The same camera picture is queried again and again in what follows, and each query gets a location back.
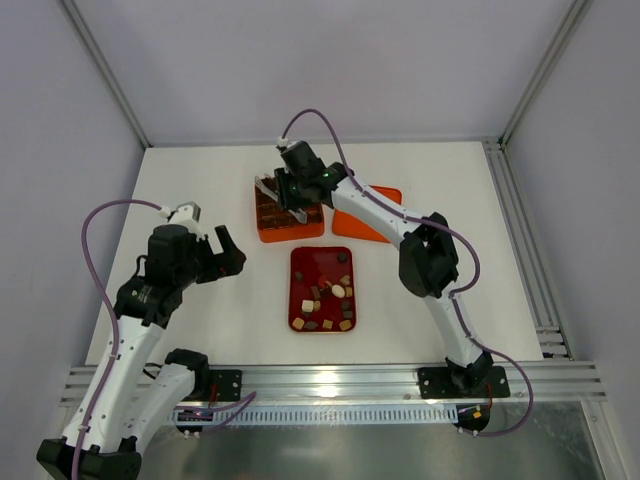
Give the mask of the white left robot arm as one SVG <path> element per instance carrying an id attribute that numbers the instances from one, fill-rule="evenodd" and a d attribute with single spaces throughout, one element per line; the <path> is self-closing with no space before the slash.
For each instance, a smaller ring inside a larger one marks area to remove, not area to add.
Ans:
<path id="1" fill-rule="evenodd" d="M 54 479 L 135 479 L 151 439 L 184 399 L 210 386 L 206 355 L 175 349 L 147 390 L 134 395 L 148 359 L 185 290 L 236 276 L 245 254 L 227 228 L 216 227 L 221 252 L 183 225 L 163 225 L 149 237 L 142 272 L 118 290 L 102 359 L 60 438 L 42 441 L 38 463 Z"/>

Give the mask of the white square chocolate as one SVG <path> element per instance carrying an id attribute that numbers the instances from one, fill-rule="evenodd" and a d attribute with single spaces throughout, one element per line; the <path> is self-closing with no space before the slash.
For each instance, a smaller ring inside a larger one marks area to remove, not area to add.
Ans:
<path id="1" fill-rule="evenodd" d="M 311 312 L 314 307 L 314 302 L 311 300 L 303 300 L 301 304 L 301 310 L 304 312 Z"/>

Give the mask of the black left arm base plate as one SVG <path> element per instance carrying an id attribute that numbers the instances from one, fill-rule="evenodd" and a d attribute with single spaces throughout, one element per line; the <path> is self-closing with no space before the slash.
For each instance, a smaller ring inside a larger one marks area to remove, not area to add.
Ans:
<path id="1" fill-rule="evenodd" d="M 243 372 L 239 369 L 212 369 L 205 398 L 210 403 L 235 402 L 241 399 Z"/>

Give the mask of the metal tongs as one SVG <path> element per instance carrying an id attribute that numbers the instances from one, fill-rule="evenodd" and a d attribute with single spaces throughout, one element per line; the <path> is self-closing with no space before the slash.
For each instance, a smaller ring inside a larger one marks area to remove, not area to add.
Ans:
<path id="1" fill-rule="evenodd" d="M 262 178 L 260 178 L 259 176 L 255 176 L 254 177 L 254 185 L 258 188 L 258 190 L 260 192 L 262 192 L 263 194 L 265 194 L 266 196 L 268 196 L 271 200 L 275 201 L 276 203 L 279 202 L 279 197 L 278 194 L 270 189 L 263 181 Z M 303 210 L 289 210 L 288 211 L 289 214 L 291 214 L 298 223 L 302 224 L 302 225 L 306 225 L 308 218 L 307 218 L 307 214 L 305 211 Z"/>

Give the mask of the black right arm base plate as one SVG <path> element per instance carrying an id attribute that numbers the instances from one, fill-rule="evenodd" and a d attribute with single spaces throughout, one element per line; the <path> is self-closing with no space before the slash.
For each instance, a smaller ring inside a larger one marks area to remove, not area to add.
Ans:
<path id="1" fill-rule="evenodd" d="M 488 375 L 478 386 L 461 388 L 456 386 L 447 367 L 423 367 L 417 370 L 418 387 L 422 399 L 505 399 L 511 396 L 505 369 L 492 366 Z"/>

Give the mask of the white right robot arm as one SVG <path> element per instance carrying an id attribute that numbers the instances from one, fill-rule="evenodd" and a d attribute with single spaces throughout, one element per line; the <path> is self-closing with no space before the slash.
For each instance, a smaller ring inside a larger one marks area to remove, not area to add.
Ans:
<path id="1" fill-rule="evenodd" d="M 398 275 L 411 294 L 424 300 L 445 346 L 451 383 L 470 394 L 485 381 L 493 358 L 465 323 L 458 301 L 459 256 L 453 231 L 438 213 L 418 216 L 365 184 L 349 167 L 329 166 L 305 141 L 278 140 L 285 164 L 274 171 L 278 203 L 286 210 L 323 204 L 363 222 L 398 250 Z"/>

